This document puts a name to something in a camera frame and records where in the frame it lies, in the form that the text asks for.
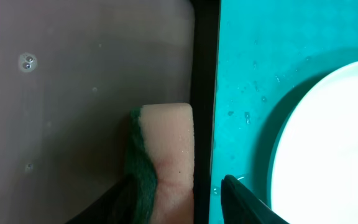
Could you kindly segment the pink green sponge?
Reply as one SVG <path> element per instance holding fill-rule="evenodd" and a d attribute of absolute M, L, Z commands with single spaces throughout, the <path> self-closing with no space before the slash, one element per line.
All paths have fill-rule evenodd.
<path fill-rule="evenodd" d="M 125 172 L 138 180 L 133 223 L 193 223 L 195 137 L 188 103 L 130 113 Z"/>

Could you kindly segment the teal plastic tray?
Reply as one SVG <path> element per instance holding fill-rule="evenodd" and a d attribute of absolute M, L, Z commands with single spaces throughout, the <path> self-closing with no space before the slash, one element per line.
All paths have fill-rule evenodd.
<path fill-rule="evenodd" d="M 267 200 L 276 137 L 320 79 L 358 61 L 358 0 L 221 3 L 210 223 L 222 223 L 219 188 L 236 176 Z"/>

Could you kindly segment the light blue plate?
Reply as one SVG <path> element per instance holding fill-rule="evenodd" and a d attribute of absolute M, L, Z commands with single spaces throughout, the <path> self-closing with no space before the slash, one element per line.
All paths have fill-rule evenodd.
<path fill-rule="evenodd" d="M 324 77 L 292 111 L 270 204 L 288 223 L 358 223 L 358 62 Z"/>

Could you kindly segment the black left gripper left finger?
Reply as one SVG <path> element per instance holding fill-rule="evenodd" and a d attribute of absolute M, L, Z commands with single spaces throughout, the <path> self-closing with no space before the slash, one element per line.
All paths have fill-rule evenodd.
<path fill-rule="evenodd" d="M 137 202 L 137 179 L 126 175 L 66 224 L 131 224 Z"/>

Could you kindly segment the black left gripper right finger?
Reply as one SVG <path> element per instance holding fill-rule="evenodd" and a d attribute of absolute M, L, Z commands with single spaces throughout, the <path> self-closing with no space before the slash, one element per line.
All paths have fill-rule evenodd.
<path fill-rule="evenodd" d="M 221 181 L 221 207 L 225 224 L 288 224 L 233 175 Z"/>

